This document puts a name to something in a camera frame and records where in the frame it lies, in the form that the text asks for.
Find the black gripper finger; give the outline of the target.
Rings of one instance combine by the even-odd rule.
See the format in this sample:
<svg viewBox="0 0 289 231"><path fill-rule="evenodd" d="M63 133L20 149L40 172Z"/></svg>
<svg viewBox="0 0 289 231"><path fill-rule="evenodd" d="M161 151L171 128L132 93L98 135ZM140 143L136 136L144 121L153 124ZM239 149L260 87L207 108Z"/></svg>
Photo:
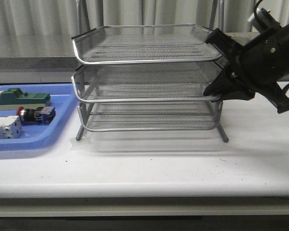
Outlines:
<svg viewBox="0 0 289 231"><path fill-rule="evenodd" d="M220 74L205 88L203 95L225 94L233 87L228 69L223 69Z"/></svg>
<svg viewBox="0 0 289 231"><path fill-rule="evenodd" d="M244 100L248 101L255 97L255 92L250 90L245 85L231 85L228 87L220 87L220 100Z"/></svg>

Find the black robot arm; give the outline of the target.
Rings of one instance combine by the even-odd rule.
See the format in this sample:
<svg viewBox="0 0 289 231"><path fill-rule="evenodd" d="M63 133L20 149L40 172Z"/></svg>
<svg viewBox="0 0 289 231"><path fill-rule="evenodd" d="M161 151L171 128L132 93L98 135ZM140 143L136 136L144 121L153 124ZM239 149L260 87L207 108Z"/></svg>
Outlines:
<svg viewBox="0 0 289 231"><path fill-rule="evenodd" d="M278 80L289 74L289 24L281 26L258 1L249 21L259 35L241 45L220 29L213 30L206 43L213 45L227 60L221 73L209 84L204 95L224 100L251 100L264 96L277 112L289 111L289 83L281 88Z"/></svg>

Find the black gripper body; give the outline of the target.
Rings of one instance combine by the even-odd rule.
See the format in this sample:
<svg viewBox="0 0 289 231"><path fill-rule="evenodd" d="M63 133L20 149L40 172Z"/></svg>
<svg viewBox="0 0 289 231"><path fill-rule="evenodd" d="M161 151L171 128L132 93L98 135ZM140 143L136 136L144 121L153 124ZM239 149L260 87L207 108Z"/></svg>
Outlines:
<svg viewBox="0 0 289 231"><path fill-rule="evenodd" d="M245 85L264 96L277 112L289 111L289 84L281 88L277 81L289 74L289 24L271 27L245 45L241 45L220 29L207 37L227 60L223 69L228 69L234 85Z"/></svg>

